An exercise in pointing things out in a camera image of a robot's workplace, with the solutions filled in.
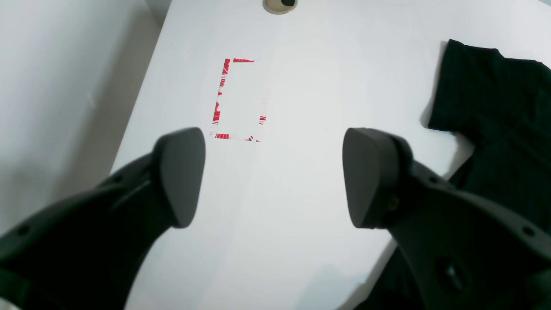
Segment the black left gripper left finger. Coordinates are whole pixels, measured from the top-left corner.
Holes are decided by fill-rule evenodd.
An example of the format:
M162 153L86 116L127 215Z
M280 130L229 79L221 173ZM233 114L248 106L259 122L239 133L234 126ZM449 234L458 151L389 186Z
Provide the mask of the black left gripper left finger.
M195 216L202 131L161 136L95 188L29 216L1 237L1 298L21 310L122 310L144 259Z

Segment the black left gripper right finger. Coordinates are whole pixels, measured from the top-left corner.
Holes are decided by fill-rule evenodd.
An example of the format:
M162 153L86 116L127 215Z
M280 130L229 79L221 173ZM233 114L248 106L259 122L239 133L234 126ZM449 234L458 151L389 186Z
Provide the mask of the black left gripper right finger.
M550 308L547 233L456 189L399 136L350 128L342 162L352 224L391 233L427 310Z

